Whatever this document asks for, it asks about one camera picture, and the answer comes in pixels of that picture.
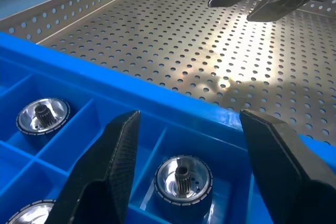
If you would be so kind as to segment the perforated steel tray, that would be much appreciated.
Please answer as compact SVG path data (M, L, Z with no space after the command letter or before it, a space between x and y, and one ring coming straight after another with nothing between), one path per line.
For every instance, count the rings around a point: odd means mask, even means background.
M336 146L336 0L248 21L260 1L49 0L8 17L0 2L0 31Z

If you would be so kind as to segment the silver metal roller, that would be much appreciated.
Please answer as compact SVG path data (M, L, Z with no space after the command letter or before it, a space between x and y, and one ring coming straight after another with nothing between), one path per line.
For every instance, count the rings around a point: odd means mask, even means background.
M41 98L26 105L16 118L16 126L33 146L46 145L71 116L68 102Z
M157 168L153 184L163 203L207 212L212 203L213 180L204 161L195 156L176 155Z
M54 199L33 202L13 214L5 224L44 224L55 202Z

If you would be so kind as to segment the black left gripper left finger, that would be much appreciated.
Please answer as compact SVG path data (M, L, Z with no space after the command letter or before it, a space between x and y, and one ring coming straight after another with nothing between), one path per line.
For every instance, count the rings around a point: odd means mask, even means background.
M134 180L140 111L108 123L79 158L48 216L48 224L124 224Z

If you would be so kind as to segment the blue plastic compartment tray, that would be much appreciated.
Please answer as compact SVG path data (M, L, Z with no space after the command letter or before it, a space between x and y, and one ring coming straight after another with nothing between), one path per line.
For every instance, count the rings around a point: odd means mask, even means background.
M65 100L71 116L46 145L36 147L18 130L16 118L41 98ZM124 224L274 224L255 181L241 110L0 33L0 224L33 202L57 200L106 125L130 111L140 111L141 118ZM296 133L336 171L336 146ZM198 157L212 171L207 212L173 208L156 195L155 172L176 155Z

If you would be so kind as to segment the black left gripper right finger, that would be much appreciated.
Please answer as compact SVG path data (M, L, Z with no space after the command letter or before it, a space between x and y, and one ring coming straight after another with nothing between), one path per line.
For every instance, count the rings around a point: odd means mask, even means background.
M248 109L239 118L273 223L336 224L336 171L286 122Z

